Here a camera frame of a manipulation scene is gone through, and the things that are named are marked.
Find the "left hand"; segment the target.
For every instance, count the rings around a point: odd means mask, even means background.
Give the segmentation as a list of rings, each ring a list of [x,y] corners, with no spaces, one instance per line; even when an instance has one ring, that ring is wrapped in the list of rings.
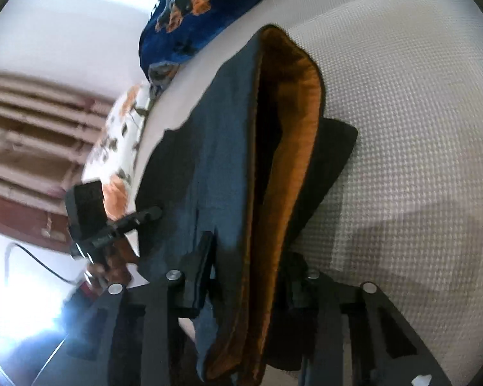
[[[92,299],[98,298],[112,284],[127,287],[133,281],[128,265],[137,265],[138,257],[127,237],[107,247],[104,256],[105,264],[89,263],[84,272],[83,291]]]

